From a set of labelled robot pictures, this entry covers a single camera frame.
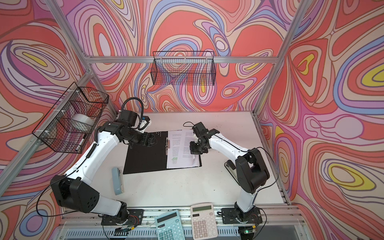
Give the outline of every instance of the calculator display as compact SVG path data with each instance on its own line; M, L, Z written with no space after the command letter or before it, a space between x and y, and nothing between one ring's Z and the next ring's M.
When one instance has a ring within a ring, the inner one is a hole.
M176 217L177 216L177 213L172 213L172 214L169 214L168 216L165 216L165 217L161 217L157 220L157 223L161 223L162 221L165 221L165 220L168 220L170 218L173 218L173 217Z
M193 207L192 211L197 212L197 211L203 211L203 210L210 210L212 209L211 205L208 206L203 206L203 207Z

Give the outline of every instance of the white calculator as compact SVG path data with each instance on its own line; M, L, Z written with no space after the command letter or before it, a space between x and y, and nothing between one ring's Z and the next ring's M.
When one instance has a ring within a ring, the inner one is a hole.
M204 240L217 237L214 206L211 203L191 206L193 239Z

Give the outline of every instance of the ventilation grille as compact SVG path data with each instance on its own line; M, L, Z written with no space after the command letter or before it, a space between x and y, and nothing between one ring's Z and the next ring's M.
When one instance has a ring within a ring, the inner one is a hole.
M156 229L155 228L135 228L130 232L123 233L115 233L113 228L104 227L105 233L109 238L157 238ZM184 236L192 237L192 227L183 227ZM238 227L233 226L224 226L217 227L218 236L220 237L238 237ZM63 231L67 231L66 234L62 232L61 234L65 235L64 239L95 239L95 238L103 238L105 239L105 235L103 233L102 228L69 228L64 229Z

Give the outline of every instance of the calculator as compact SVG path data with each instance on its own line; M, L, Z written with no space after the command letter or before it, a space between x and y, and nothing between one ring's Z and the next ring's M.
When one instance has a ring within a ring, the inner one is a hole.
M214 206L211 203L191 206L193 239L204 240L217 237Z
M179 211L173 210L155 218L159 240L185 240Z

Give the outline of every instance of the roll of tape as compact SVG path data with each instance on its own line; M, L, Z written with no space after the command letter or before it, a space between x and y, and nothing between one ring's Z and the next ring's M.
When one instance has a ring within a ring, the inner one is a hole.
M77 130L82 131L82 132L89 132L92 130L92 126L94 124L94 121L90 117L88 117L87 115L84 115L81 113L76 113L72 117L72 120L75 120L75 121L71 121L71 124Z

